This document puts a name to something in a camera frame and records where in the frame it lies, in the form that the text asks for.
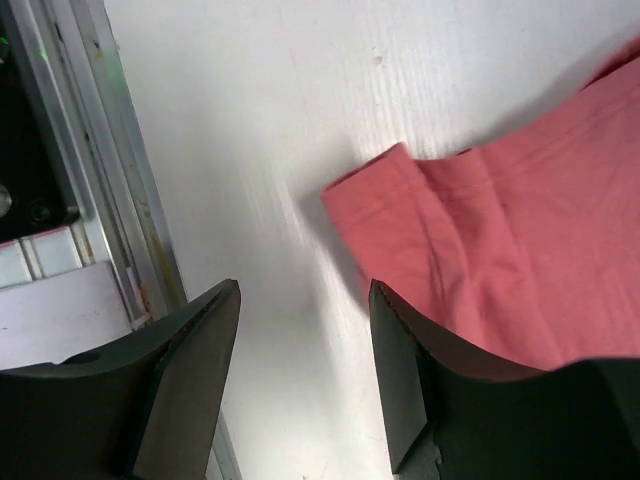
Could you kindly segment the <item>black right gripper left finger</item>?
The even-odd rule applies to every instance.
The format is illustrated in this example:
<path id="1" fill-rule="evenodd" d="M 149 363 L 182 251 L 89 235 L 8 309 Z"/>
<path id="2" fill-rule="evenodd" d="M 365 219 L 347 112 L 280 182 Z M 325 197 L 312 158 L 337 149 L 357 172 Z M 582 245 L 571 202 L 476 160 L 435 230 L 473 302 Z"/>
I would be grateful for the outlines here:
<path id="1" fill-rule="evenodd" d="M 202 479 L 240 314 L 227 279 L 62 363 L 1 374 L 5 479 Z"/>

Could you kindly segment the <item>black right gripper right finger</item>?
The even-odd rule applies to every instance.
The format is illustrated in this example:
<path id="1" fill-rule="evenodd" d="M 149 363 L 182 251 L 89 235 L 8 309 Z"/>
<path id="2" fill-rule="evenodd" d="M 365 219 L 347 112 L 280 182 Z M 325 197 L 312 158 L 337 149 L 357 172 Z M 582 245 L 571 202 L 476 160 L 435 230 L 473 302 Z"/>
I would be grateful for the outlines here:
<path id="1" fill-rule="evenodd" d="M 369 311 L 398 478 L 638 477 L 636 360 L 530 368 L 451 333 L 379 281 Z"/>

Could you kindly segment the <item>pink red t-shirt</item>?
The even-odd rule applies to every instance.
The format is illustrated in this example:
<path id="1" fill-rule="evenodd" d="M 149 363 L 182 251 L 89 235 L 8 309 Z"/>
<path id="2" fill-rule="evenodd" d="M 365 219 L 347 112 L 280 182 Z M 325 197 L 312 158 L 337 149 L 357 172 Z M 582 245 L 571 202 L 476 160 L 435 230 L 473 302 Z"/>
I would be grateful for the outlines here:
<path id="1" fill-rule="evenodd" d="M 639 44 L 519 131 L 416 160 L 396 144 L 323 194 L 366 281 L 506 359 L 639 353 Z"/>

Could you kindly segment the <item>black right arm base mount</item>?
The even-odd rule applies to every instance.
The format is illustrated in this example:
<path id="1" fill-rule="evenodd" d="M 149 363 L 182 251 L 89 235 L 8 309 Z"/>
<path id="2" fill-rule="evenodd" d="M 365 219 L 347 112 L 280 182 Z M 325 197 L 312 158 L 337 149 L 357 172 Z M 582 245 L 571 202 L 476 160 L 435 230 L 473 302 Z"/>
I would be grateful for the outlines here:
<path id="1" fill-rule="evenodd" d="M 1 3 L 1 242 L 80 216 L 18 21 Z"/>

